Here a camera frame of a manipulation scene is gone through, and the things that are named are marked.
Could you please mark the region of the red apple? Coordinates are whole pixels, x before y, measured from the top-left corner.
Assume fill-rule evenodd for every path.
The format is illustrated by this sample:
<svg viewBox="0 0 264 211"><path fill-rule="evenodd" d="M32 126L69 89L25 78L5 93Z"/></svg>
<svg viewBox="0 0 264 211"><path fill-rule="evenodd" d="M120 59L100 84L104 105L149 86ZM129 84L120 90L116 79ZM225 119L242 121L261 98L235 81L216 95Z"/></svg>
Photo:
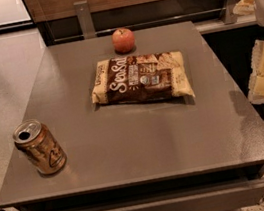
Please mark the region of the red apple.
<svg viewBox="0 0 264 211"><path fill-rule="evenodd" d="M130 52L135 46L134 33L127 28L119 28L112 34L113 47L117 52Z"/></svg>

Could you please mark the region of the orange soda can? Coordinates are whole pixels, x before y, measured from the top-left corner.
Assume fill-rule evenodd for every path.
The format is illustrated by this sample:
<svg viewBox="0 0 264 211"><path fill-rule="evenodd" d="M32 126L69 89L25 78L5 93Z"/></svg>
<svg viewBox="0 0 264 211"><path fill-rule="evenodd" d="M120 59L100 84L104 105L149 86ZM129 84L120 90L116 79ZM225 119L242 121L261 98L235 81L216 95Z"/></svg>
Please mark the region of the orange soda can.
<svg viewBox="0 0 264 211"><path fill-rule="evenodd" d="M15 147L25 154L43 175L56 174L66 163L67 155L50 130L38 120L29 119L13 132Z"/></svg>

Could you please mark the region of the brown sea salt chip bag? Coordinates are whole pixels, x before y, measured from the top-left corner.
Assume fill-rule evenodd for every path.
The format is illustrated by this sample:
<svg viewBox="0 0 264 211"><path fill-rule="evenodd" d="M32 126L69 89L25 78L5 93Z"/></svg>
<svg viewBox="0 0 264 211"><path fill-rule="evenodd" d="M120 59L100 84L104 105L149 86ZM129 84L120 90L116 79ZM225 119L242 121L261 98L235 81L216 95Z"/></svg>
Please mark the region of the brown sea salt chip bag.
<svg viewBox="0 0 264 211"><path fill-rule="evenodd" d="M94 104L138 103L195 96L180 52L116 57L99 61L92 91Z"/></svg>

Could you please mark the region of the left metal wall bracket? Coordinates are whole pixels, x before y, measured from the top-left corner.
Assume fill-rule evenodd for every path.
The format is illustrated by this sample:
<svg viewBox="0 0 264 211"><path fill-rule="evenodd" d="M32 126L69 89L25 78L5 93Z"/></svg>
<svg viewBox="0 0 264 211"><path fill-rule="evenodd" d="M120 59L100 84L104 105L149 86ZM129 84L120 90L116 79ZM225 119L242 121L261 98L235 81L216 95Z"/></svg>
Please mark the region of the left metal wall bracket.
<svg viewBox="0 0 264 211"><path fill-rule="evenodd" d="M96 38L96 31L93 25L92 14L86 0L74 2L74 9L85 39Z"/></svg>

